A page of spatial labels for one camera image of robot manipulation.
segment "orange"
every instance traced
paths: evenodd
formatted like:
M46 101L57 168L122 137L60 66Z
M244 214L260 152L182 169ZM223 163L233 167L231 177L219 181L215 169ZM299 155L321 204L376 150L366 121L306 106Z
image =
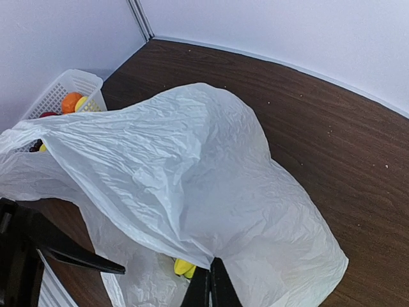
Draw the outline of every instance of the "orange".
M69 93L61 103L61 109L63 111L63 114L74 113L75 105L81 98L82 95L80 93L76 92Z

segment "white wall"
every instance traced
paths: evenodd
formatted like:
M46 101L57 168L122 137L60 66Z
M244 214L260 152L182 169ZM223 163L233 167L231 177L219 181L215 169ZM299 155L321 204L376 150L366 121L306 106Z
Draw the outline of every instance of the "white wall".
M143 44L126 0L0 0L0 132L66 69L106 79Z
M157 36L229 47L302 67L364 91L408 116L407 0L142 0L142 4Z

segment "plastic bag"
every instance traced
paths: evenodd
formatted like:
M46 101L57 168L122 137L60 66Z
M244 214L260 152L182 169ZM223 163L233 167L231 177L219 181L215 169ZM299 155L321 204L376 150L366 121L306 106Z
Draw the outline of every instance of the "plastic bag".
M317 306L346 270L307 193L271 160L254 112L226 90L193 84L119 111L23 121L2 134L0 154L40 138L47 153L0 161L0 193L77 204L96 251L128 269L103 274L114 306L180 299L186 285L161 254L205 268L222 258L245 307ZM132 262L145 254L151 276ZM141 278L154 286L135 287Z

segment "wall baseboard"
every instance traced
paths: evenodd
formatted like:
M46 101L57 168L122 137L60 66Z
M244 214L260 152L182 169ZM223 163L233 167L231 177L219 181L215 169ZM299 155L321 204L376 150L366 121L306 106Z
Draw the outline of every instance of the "wall baseboard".
M358 89L358 88L356 88L356 87L354 87L352 85L349 85L349 84L346 84L344 82L338 81L338 80L333 79L331 77L327 77L327 76L319 74L317 72L313 72L312 70L305 69L305 68L302 68L302 67L299 67L299 66L296 66L296 65L292 65L292 64L289 64L289 63L286 63L286 62L283 62L283 61L279 61L278 59L273 59L273 58L269 58L269 57L266 57L266 56L261 56L259 54L254 54L254 53L251 53L251 52L242 51L242 50L238 50L238 49L233 49L233 48L229 48L229 47L213 45L213 44L210 44L210 43L196 42L196 41L193 41L193 40L183 40L183 39L180 39L180 38L174 38L174 37L168 37L168 36L154 36L153 39L154 40L167 40L167 41L170 41L170 42L178 42L178 43L187 43L187 44L190 44L190 45L197 45L197 46L202 46L202 47L207 47L207 48L212 48L212 49L218 49L218 50L222 50L222 51L228 51L228 52L232 52L232 53L235 53L235 54L242 54L244 56L249 56L251 58L262 59L263 61L268 61L268 62L280 64L280 65L283 65L283 66L286 66L286 67L290 67L290 68L295 69L295 70L297 70L299 72L302 72L304 74L311 75L311 76L316 77L318 79L321 79L321 80L324 80L326 82L332 83L334 85L340 86L340 87L342 87L342 88L344 88L346 90L352 91L352 92L354 92L354 93L356 93L358 95L361 95L361 96L363 96L365 98L371 99L371 100L373 100L373 101L387 107L388 109L390 109L390 110L392 110L392 111L394 111L394 112L396 112L396 113L398 113L398 114L400 114L400 115L402 115L402 116L404 116L406 118L409 118L409 113L408 112L396 107L394 104L391 104L391 103L389 103L387 101L384 101L383 99L375 97L372 94L369 94L369 93L367 93L365 91L362 91L362 90L360 90L360 89Z

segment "basket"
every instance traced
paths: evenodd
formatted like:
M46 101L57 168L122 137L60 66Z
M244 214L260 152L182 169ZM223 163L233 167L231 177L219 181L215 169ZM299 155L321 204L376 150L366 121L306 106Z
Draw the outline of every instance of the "basket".
M29 111L22 117L23 120L39 118L44 112L61 114L61 102L65 96L73 91L83 96L88 96L87 101L77 112L106 111L104 98L101 93L103 80L98 76L82 70L69 69L62 73L35 101ZM28 152L35 143L33 141L22 148L19 152Z

